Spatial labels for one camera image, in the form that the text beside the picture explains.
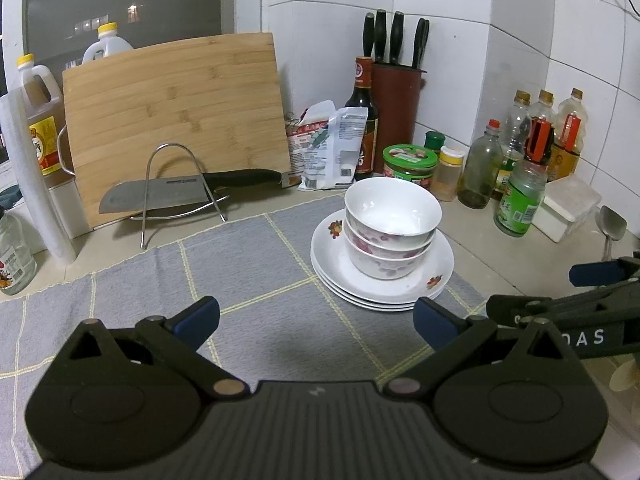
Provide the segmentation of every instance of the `chef knife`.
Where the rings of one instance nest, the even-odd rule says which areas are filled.
[[[378,9],[375,24],[376,63],[385,62],[386,48],[386,10]]]
[[[418,25],[415,27],[414,60],[411,63],[412,68],[421,67],[422,58],[424,57],[424,49],[427,45],[428,37],[429,37],[429,20],[420,18],[418,20]]]
[[[402,36],[404,35],[404,12],[396,10],[394,20],[391,23],[391,34],[389,35],[389,63],[397,65],[402,48]]]
[[[219,187],[245,187],[265,182],[280,182],[282,174],[273,170],[237,170],[204,173],[210,190]],[[148,184],[146,208],[162,209],[208,202],[207,191],[199,175],[151,178]],[[145,202],[145,181],[132,180],[113,186],[104,194],[99,213],[142,211]]]
[[[367,12],[364,17],[364,29],[362,30],[362,50],[364,57],[371,57],[373,41],[375,37],[373,12]]]

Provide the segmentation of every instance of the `bamboo cutting board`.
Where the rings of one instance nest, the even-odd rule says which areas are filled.
[[[143,180],[164,142],[180,142],[203,171],[289,171],[273,37],[226,34],[174,41],[94,60],[63,73],[76,184],[91,227],[111,187]],[[151,177],[196,173],[188,155],[166,148]]]

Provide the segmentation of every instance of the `spice jar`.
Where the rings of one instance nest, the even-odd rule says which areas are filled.
[[[440,155],[440,150],[446,139],[447,137],[445,137],[444,134],[441,134],[440,132],[427,132],[424,139],[424,147],[428,148],[436,155]]]
[[[36,275],[20,221],[0,206],[0,290],[12,296],[23,290]]]
[[[431,150],[413,144],[394,144],[382,152],[384,176],[409,180],[429,189],[438,156]]]
[[[451,202],[456,197],[456,184],[462,172],[465,152],[443,146],[433,175],[431,193],[438,200]]]

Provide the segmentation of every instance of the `floral bowl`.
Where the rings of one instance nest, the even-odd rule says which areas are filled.
[[[440,204],[429,191],[397,178],[355,182],[345,193],[344,203],[351,229],[392,251],[423,247],[442,218]]]
[[[413,258],[414,256],[423,253],[430,247],[431,242],[433,241],[433,234],[429,236],[428,240],[417,249],[410,250],[402,250],[402,251],[394,251],[392,249],[385,249],[377,245],[375,242],[364,239],[361,235],[359,235],[353,227],[349,225],[349,221],[345,218],[342,223],[342,230],[344,231],[347,239],[353,243],[357,248],[361,251],[364,251],[369,254],[373,254],[374,256],[380,256],[380,258],[389,258],[391,260],[405,260],[408,258]]]
[[[366,253],[362,249],[356,247],[348,236],[346,237],[346,242],[347,254],[353,262],[353,265],[355,265],[360,272],[379,280],[394,280],[396,278],[402,278],[414,270],[426,254],[426,251],[423,251],[411,258],[393,260],[391,258],[381,258],[380,256],[374,256],[373,254]]]

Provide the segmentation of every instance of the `metal spoon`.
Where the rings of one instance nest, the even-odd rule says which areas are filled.
[[[622,240],[626,231],[626,220],[622,218],[618,213],[613,211],[607,206],[602,206],[600,211],[596,215],[596,224],[598,229],[607,238],[604,242],[604,253],[602,255],[602,261],[608,262],[611,260],[611,246],[612,242]]]

